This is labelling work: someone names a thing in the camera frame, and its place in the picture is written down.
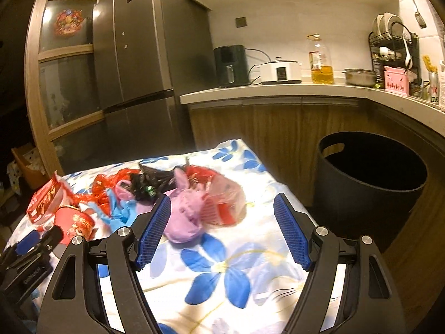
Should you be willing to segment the red paper cup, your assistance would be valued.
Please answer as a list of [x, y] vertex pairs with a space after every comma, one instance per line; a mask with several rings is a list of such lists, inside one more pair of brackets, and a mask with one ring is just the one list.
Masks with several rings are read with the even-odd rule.
[[54, 214], [54, 224], [63, 231], [61, 244], [68, 245], [73, 237], [82, 236], [89, 240], [95, 226], [93, 218], [72, 206], [58, 207]]

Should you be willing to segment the red white snack wrapper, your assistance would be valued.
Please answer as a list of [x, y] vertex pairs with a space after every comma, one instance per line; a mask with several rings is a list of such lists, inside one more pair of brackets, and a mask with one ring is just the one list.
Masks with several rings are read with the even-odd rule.
[[32, 197], [26, 214], [33, 225], [42, 225], [56, 212], [58, 207], [71, 205], [74, 193], [67, 181], [55, 171]]

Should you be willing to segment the pink plastic bag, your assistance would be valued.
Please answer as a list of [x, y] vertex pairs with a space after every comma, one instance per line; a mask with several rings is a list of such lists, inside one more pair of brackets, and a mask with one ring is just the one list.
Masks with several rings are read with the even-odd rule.
[[[186, 172], [176, 167], [172, 170], [177, 188], [165, 192], [170, 198], [171, 214], [164, 235], [172, 244], [186, 244], [198, 239], [204, 233], [200, 218], [203, 204], [202, 193], [190, 186]], [[155, 203], [137, 201], [137, 215], [149, 212]]]

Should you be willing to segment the black plastic bag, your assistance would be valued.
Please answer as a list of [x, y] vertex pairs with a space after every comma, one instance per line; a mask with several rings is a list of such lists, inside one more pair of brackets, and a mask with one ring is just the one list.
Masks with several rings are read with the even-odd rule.
[[130, 174], [130, 192], [137, 201], [155, 203], [165, 192], [177, 188], [172, 170], [158, 170], [139, 164], [139, 172]]

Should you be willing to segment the translucent red plastic bag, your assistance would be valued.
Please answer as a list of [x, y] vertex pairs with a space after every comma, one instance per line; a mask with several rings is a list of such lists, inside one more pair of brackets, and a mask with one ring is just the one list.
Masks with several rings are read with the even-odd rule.
[[209, 225], [235, 225], [246, 204], [241, 186], [211, 168], [188, 165], [185, 168], [191, 187], [202, 193], [201, 220]]

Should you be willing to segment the black round trash bin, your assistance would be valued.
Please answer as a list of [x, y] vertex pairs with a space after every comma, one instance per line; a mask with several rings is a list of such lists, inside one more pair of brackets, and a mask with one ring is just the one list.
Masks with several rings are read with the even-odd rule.
[[385, 252], [422, 194], [428, 169], [403, 143], [343, 131], [318, 143], [312, 216], [338, 237], [369, 235]]

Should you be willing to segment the floral blue white tablecloth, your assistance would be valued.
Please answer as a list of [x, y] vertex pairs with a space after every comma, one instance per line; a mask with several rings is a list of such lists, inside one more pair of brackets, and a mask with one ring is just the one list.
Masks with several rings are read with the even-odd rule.
[[[158, 170], [188, 165], [211, 168], [238, 183], [246, 204], [235, 225], [209, 225], [186, 244], [172, 244], [161, 236], [152, 261], [137, 273], [160, 333], [280, 333], [297, 304], [307, 273], [293, 261], [273, 213], [273, 201], [289, 188], [268, 172], [256, 153], [241, 139], [209, 150], [160, 155], [111, 164], [62, 176], [72, 192], [90, 193], [98, 174], [111, 175], [139, 164]], [[113, 232], [88, 206], [71, 205], [95, 221], [89, 240]], [[14, 230], [9, 244], [32, 230], [43, 233], [54, 225], [54, 215], [42, 225], [27, 216]]]

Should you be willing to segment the wooden glass door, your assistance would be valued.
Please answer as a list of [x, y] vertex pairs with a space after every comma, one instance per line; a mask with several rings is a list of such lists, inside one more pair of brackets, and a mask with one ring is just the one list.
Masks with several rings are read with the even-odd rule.
[[94, 65], [99, 0], [35, 0], [25, 46], [26, 106], [47, 174], [104, 165], [107, 130]]

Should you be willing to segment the wooden lower cabinets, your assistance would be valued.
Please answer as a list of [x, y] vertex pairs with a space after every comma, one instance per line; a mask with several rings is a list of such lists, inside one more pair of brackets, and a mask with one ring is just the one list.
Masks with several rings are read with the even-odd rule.
[[391, 137], [426, 162], [428, 181], [385, 260], [407, 328], [427, 315], [444, 288], [444, 138], [424, 124], [365, 99], [295, 97], [199, 103], [189, 107], [198, 149], [242, 139], [268, 172], [305, 205], [314, 196], [316, 147], [327, 134], [366, 131]]

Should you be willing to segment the dark grey refrigerator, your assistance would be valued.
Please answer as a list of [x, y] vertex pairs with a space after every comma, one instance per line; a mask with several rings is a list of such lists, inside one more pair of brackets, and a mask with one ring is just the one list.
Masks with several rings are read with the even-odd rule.
[[193, 0], [98, 0], [93, 57], [115, 160], [195, 149], [180, 100], [217, 85], [204, 7]]

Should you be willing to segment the black air fryer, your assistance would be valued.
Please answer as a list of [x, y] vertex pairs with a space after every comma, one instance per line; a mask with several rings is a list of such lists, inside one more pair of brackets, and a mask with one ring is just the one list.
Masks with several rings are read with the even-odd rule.
[[243, 45], [225, 45], [213, 50], [216, 76], [222, 88], [249, 85], [248, 61]]

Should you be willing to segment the pink utensil basket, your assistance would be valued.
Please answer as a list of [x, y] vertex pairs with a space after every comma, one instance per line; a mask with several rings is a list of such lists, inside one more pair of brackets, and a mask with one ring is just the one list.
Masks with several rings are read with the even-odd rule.
[[385, 91], [402, 96], [410, 95], [410, 82], [404, 69], [384, 66]]

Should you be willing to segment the stainless steel bowl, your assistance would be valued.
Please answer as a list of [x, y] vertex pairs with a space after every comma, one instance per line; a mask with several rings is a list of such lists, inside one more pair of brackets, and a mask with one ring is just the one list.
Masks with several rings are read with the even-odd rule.
[[343, 73], [347, 85], [374, 87], [377, 83], [377, 74], [373, 70], [345, 69]]

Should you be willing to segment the white rice cooker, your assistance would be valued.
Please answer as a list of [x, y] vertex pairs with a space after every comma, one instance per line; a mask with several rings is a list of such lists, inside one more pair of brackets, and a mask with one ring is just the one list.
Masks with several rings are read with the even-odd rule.
[[301, 84], [301, 63], [294, 60], [273, 60], [259, 65], [263, 85]]

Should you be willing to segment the green beer can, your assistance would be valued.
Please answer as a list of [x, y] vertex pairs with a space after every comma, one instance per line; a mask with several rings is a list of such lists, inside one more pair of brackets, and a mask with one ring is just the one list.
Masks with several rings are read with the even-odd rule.
[[439, 104], [439, 96], [440, 96], [440, 84], [439, 84], [439, 74], [437, 70], [431, 71], [428, 73], [429, 77], [429, 100], [433, 104]]

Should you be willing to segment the cooking oil bottle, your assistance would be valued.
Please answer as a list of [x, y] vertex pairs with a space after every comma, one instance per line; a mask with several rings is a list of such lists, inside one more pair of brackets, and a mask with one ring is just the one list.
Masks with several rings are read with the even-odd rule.
[[320, 85], [332, 85], [334, 76], [329, 49], [319, 34], [311, 34], [306, 38], [310, 44], [308, 57], [312, 82]]

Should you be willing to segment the white ladle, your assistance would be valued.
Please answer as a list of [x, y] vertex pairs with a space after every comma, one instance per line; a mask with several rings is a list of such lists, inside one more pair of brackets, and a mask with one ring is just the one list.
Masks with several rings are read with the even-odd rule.
[[408, 41], [405, 35], [402, 35], [402, 39], [404, 42], [404, 48], [405, 48], [405, 71], [407, 72], [408, 70], [410, 70], [412, 68], [412, 55], [410, 53], [410, 49], [408, 46]]

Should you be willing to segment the black dish rack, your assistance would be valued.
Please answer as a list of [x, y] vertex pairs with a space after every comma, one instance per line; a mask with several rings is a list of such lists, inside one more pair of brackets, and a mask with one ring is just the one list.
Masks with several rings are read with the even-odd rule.
[[378, 35], [374, 32], [368, 35], [372, 70], [377, 74], [377, 84], [380, 87], [383, 87], [384, 83], [384, 66], [405, 70], [405, 48], [402, 35], [406, 36], [412, 55], [412, 68], [407, 71], [409, 82], [416, 87], [422, 83], [419, 37], [404, 24], [394, 22], [390, 25], [388, 35]]

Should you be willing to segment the hanging black spatula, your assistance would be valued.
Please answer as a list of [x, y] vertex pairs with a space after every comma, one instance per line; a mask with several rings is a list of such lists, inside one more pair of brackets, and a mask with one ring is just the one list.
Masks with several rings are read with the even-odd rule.
[[414, 7], [415, 7], [415, 13], [414, 13], [414, 15], [415, 15], [415, 19], [416, 19], [416, 21], [417, 21], [419, 27], [420, 27], [421, 29], [426, 29], [426, 28], [427, 28], [426, 22], [425, 22], [423, 16], [422, 16], [422, 15], [420, 14], [420, 12], [419, 12], [419, 8], [418, 8], [418, 6], [417, 6], [417, 4], [416, 4], [416, 1], [415, 1], [415, 0], [412, 0], [412, 3], [414, 4]]

